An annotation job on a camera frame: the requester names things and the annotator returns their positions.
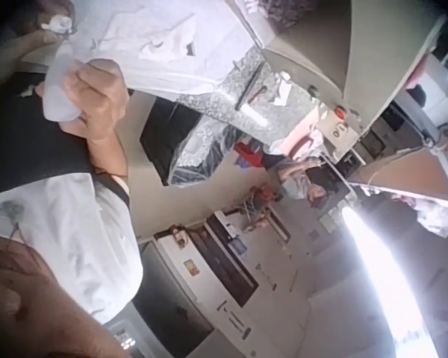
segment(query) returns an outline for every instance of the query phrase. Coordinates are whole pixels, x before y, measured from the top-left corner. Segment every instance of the kitchen appliance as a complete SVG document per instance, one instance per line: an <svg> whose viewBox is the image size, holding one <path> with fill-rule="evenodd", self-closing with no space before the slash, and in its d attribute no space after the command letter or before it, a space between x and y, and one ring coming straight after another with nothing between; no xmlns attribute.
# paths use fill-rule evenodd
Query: kitchen appliance
<svg viewBox="0 0 448 358"><path fill-rule="evenodd" d="M141 260L138 293L105 325L132 358L243 358L200 313L153 242Z"/></svg>

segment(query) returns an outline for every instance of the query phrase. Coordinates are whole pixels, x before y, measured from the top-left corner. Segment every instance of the red knob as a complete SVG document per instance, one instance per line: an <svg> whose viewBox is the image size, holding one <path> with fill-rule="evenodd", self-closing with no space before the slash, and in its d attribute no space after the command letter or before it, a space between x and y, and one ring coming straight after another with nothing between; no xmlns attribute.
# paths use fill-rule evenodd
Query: red knob
<svg viewBox="0 0 448 358"><path fill-rule="evenodd" d="M345 118L346 118L346 109L345 108L343 108L342 106L337 106L336 108L335 108L335 115L339 118L339 119L341 119L341 120L345 120Z"/></svg>

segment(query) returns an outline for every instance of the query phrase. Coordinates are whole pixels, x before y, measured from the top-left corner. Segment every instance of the granite countertop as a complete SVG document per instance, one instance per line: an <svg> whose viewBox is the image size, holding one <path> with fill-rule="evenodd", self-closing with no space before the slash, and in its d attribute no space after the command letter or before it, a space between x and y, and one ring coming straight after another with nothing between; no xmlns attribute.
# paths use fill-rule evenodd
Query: granite countertop
<svg viewBox="0 0 448 358"><path fill-rule="evenodd" d="M286 106L272 104L279 88L279 81L267 62L252 88L250 97L262 86L266 86L267 91L251 104L244 104L239 111L235 110L236 103L252 75L263 61L265 59L261 50L254 46L245 57L236 62L235 68L216 91L203 95L180 95L177 102L229 123L264 144L271 145L276 140L284 139L315 105L311 102L308 92L295 84L292 86Z"/></svg>

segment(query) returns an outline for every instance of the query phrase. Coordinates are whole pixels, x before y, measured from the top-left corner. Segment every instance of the white shirt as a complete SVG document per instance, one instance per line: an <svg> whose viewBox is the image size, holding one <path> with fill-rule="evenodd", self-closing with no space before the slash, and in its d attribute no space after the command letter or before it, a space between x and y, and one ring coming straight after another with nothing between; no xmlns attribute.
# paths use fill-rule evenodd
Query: white shirt
<svg viewBox="0 0 448 358"><path fill-rule="evenodd" d="M15 224L21 235L12 237ZM86 173L0 193L0 236L34 248L61 287L100 323L124 308L143 278L129 209Z"/></svg>

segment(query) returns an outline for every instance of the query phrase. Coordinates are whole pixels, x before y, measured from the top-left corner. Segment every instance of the bright light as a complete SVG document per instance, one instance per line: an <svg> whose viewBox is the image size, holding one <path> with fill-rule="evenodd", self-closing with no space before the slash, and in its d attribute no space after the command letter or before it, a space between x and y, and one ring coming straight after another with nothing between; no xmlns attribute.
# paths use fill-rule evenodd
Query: bright light
<svg viewBox="0 0 448 358"><path fill-rule="evenodd" d="M396 357L438 358L417 301L390 250L352 209L343 208L342 216L379 296Z"/></svg>

